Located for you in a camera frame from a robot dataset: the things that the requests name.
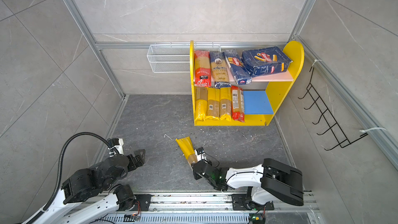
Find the plastic packaging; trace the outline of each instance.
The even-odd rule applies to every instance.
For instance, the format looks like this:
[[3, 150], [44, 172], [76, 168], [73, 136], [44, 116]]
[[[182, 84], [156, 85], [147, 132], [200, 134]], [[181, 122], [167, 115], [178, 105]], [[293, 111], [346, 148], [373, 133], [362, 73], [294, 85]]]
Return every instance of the plastic packaging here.
[[207, 109], [207, 87], [196, 87], [195, 121], [204, 121]]
[[190, 137], [176, 139], [176, 142], [180, 146], [189, 164], [198, 162]]
[[207, 88], [207, 113], [206, 119], [220, 120], [220, 89]]
[[292, 60], [277, 46], [242, 52], [242, 62], [251, 77], [286, 72]]
[[210, 66], [214, 87], [230, 87], [227, 65], [222, 52], [210, 52]]
[[231, 88], [220, 88], [220, 120], [231, 121], [232, 97]]
[[250, 84], [251, 76], [244, 68], [236, 50], [224, 50], [224, 56], [231, 74], [234, 76], [236, 85]]
[[243, 89], [231, 87], [232, 90], [232, 118], [235, 121], [245, 122], [245, 102], [243, 99]]
[[195, 86], [211, 87], [210, 55], [208, 51], [195, 51]]

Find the black wire hook rack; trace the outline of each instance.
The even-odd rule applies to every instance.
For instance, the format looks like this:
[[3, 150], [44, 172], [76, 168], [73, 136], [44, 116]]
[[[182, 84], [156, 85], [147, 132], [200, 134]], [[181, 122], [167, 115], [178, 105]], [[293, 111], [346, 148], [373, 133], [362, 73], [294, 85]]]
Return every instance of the black wire hook rack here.
[[[304, 97], [306, 97], [307, 94], [310, 95], [311, 98], [312, 98], [312, 100], [313, 100], [314, 102], [312, 103], [312, 105], [311, 105], [310, 107], [308, 107], [308, 108], [305, 108], [305, 107], [304, 107], [304, 109], [305, 109], [305, 110], [309, 110], [311, 107], [313, 107], [314, 105], [316, 105], [316, 107], [318, 108], [319, 112], [321, 113], [321, 116], [319, 117], [318, 121], [317, 121], [316, 123], [312, 122], [313, 124], [319, 124], [319, 122], [321, 121], [322, 117], [323, 117], [324, 120], [326, 121], [326, 124], [328, 125], [329, 128], [326, 129], [326, 131], [324, 131], [323, 133], [317, 133], [317, 135], [323, 135], [323, 134], [325, 134], [326, 132], [328, 132], [328, 131], [330, 130], [330, 131], [333, 133], [333, 136], [336, 138], [337, 145], [333, 146], [333, 147], [330, 148], [330, 149], [326, 149], [326, 148], [325, 148], [325, 150], [330, 151], [330, 150], [333, 150], [334, 148], [336, 148], [337, 146], [340, 146], [341, 148], [344, 148], [344, 147], [349, 146], [350, 144], [355, 143], [356, 141], [360, 140], [361, 138], [366, 137], [368, 134], [367, 134], [367, 133], [364, 133], [364, 134], [360, 135], [359, 138], [357, 138], [356, 140], [354, 140], [354, 141], [352, 141], [352, 142], [347, 138], [346, 134], [343, 132], [343, 129], [341, 129], [339, 123], [337, 122], [337, 120], [336, 120], [335, 117], [333, 116], [332, 112], [329, 110], [329, 107], [325, 104], [324, 100], [321, 98], [321, 96], [319, 95], [319, 93], [316, 91], [316, 89], [314, 88], [314, 86], [311, 84], [312, 75], [314, 74], [314, 68], [313, 68], [313, 67], [310, 68], [310, 73], [311, 73], [311, 78], [310, 78], [310, 82], [309, 82], [308, 86], [306, 87], [306, 91], [307, 91], [307, 92], [304, 94], [303, 97], [301, 97], [301, 98], [298, 97], [298, 98], [299, 98], [299, 99], [303, 99]], [[315, 91], [315, 93], [317, 94], [317, 96], [311, 94], [311, 92], [310, 92], [311, 89], [313, 89], [313, 90]], [[325, 110], [325, 111], [322, 111], [322, 110], [321, 110], [321, 108], [320, 108], [320, 106], [318, 105], [317, 101], [318, 101], [318, 102], [321, 101], [321, 102], [323, 103], [323, 105], [325, 105], [325, 107], [326, 107], [326, 110]], [[334, 124], [331, 125], [331, 123], [329, 123], [329, 121], [326, 119], [326, 117], [325, 117], [325, 114], [326, 114], [326, 113], [329, 113], [329, 114], [331, 115], [331, 117], [333, 118]], [[344, 136], [344, 140], [343, 140], [343, 141], [340, 142], [339, 139], [336, 137], [336, 133], [335, 133], [335, 131], [333, 131], [333, 129], [332, 129], [334, 126], [337, 126], [337, 127], [340, 129], [341, 133], [342, 133], [343, 136]]]

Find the yellow shelf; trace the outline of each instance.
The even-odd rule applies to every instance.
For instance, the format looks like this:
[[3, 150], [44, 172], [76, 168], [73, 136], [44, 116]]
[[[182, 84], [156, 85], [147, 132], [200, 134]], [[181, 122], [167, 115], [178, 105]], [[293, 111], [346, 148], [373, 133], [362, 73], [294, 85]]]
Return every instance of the yellow shelf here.
[[[192, 105], [193, 105], [193, 113], [195, 114], [195, 86], [194, 86], [194, 44], [191, 41], [190, 46], [190, 58], [189, 58], [189, 66], [191, 71], [191, 90], [192, 90]], [[256, 114], [256, 115], [245, 115], [245, 123], [239, 121], [214, 121], [214, 120], [206, 120], [206, 121], [195, 121], [196, 126], [264, 126], [269, 125], [272, 118], [275, 116], [275, 113], [278, 111], [281, 106], [283, 100], [287, 96], [290, 88], [293, 86], [293, 83], [296, 81], [298, 75], [301, 72], [302, 66], [304, 64], [304, 48], [302, 47], [300, 42], [291, 41], [286, 44], [283, 52], [293, 61], [288, 68], [288, 72], [279, 73], [275, 75], [265, 75], [254, 77], [257, 78], [258, 82], [269, 82], [266, 93], [271, 104], [272, 110], [274, 114]], [[283, 77], [284, 79], [276, 79], [276, 75], [278, 77]]]

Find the barilla box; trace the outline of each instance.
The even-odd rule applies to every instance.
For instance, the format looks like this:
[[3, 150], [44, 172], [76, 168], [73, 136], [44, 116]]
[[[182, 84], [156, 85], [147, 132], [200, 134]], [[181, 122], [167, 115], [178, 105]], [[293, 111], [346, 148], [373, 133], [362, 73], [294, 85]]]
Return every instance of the barilla box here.
[[224, 57], [236, 84], [250, 84], [251, 76], [244, 68], [236, 50], [224, 50]]
[[292, 60], [277, 46], [245, 50], [242, 52], [242, 62], [251, 77], [286, 72]]

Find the robotic arm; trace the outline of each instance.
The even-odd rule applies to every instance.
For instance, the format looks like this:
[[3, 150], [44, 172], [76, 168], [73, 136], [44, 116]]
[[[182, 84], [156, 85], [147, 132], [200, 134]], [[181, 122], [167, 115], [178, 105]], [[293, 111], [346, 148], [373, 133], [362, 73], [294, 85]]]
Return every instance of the robotic arm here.
[[[102, 191], [109, 190], [118, 180], [125, 178], [128, 172], [144, 164], [145, 150], [138, 150], [134, 152], [134, 155], [125, 156], [121, 138], [108, 141], [113, 146], [109, 153], [111, 157], [92, 167], [76, 171], [63, 182], [50, 207], [44, 211], [43, 206], [23, 224], [33, 222], [35, 224], [86, 224], [116, 210], [132, 209], [136, 196], [129, 185], [118, 185], [112, 194], [102, 200], [65, 216], [70, 210], [87, 199], [97, 196]], [[41, 211], [44, 213], [33, 220]]]
[[216, 168], [206, 160], [202, 147], [196, 149], [195, 154], [198, 158], [198, 162], [192, 164], [195, 179], [206, 178], [219, 191], [226, 191], [228, 187], [249, 187], [243, 200], [247, 209], [258, 208], [277, 200], [295, 206], [304, 204], [302, 173], [294, 167], [266, 158], [255, 167]]

